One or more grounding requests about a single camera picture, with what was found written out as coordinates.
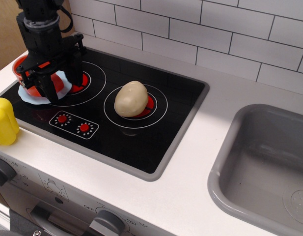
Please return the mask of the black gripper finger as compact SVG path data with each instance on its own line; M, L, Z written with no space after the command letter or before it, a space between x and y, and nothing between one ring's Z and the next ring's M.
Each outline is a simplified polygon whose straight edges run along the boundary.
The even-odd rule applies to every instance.
M42 97L47 98L51 103L58 101L58 96L50 74L38 74L37 90Z
M76 86L81 86L83 82L82 55L74 52L66 58L65 75L68 81Z

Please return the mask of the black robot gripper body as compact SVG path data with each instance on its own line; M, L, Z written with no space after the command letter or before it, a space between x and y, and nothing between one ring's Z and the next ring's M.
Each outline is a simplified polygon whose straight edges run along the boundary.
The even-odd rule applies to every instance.
M52 71L65 70L66 58L74 52L85 54L83 35L62 37L73 27L70 21L65 29L59 26L62 11L69 19L71 14L63 6L62 0L19 0L22 10L16 17L23 41L28 49L28 57L17 69L27 83L26 71L37 74L51 74Z

